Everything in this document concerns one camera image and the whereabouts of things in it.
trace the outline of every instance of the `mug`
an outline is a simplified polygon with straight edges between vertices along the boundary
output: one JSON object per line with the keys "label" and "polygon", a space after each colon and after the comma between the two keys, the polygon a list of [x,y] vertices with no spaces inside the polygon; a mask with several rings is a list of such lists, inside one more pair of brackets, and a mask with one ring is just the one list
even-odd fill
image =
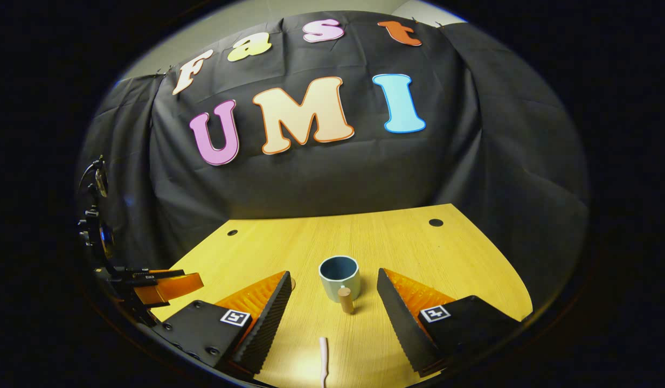
{"label": "mug", "polygon": [[333,302],[340,302],[337,290],[347,287],[352,291],[352,300],[359,297],[362,290],[362,277],[359,275],[359,263],[349,256],[332,256],[318,266],[318,275],[323,282],[323,289]]}

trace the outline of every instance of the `wooden peg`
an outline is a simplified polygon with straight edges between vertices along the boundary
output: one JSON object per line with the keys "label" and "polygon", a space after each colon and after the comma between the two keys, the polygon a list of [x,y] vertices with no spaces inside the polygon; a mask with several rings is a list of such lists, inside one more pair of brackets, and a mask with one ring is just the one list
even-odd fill
{"label": "wooden peg", "polygon": [[337,290],[337,296],[340,297],[340,304],[342,305],[342,311],[347,314],[354,313],[354,304],[352,303],[352,290],[347,287],[342,287]]}

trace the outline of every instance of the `black fabric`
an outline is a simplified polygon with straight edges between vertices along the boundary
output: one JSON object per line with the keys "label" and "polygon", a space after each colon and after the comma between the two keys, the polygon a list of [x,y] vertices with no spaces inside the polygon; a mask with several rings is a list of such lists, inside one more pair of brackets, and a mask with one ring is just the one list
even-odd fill
{"label": "black fabric", "polygon": [[[301,28],[339,20],[345,35],[310,44]],[[422,45],[401,44],[378,22],[397,20]],[[229,62],[237,40],[269,32],[271,49]],[[455,204],[512,262],[537,309],[564,284],[586,228],[586,166],[571,120],[549,87],[512,52],[469,24],[431,27],[372,12],[314,12],[219,40],[187,89],[165,77],[120,83],[96,116],[81,171],[99,154],[110,167],[106,217],[126,265],[167,268],[227,219],[327,216]],[[402,73],[426,129],[389,133],[372,76]],[[341,77],[355,134],[310,139],[265,155],[252,98],[283,88],[301,103],[308,84]],[[212,110],[234,99],[239,154],[209,165],[189,121],[209,113],[215,148],[224,136]],[[313,134],[316,123],[311,130]]]}

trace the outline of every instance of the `letter m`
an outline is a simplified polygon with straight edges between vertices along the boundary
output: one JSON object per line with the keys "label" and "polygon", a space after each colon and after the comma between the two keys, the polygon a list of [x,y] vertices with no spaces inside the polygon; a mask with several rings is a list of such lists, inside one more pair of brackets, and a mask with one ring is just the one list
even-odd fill
{"label": "letter m", "polygon": [[268,89],[254,96],[253,103],[261,106],[266,128],[263,153],[280,153],[290,148],[290,140],[282,136],[282,127],[301,145],[306,144],[311,123],[316,118],[318,130],[313,134],[317,142],[327,143],[349,139],[354,128],[347,124],[340,103],[339,77],[314,79],[308,84],[301,105],[281,88]]}

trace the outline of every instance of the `table surface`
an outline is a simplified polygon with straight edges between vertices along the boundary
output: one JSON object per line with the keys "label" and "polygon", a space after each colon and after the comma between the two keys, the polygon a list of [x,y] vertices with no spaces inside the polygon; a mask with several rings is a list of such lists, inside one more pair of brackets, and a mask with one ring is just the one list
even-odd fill
{"label": "table surface", "polygon": [[[430,219],[442,226],[431,226]],[[230,236],[228,231],[237,230]],[[318,265],[333,255],[359,262],[362,293],[355,313],[331,302]],[[527,288],[493,243],[451,204],[317,218],[233,219],[172,269],[198,272],[204,287],[153,309],[160,320],[193,300],[215,303],[279,271],[296,282],[278,333],[256,380],[274,386],[320,386],[319,337],[328,339],[329,388],[408,386],[412,371],[380,296],[378,268],[455,299],[478,295],[521,321],[532,312]]]}

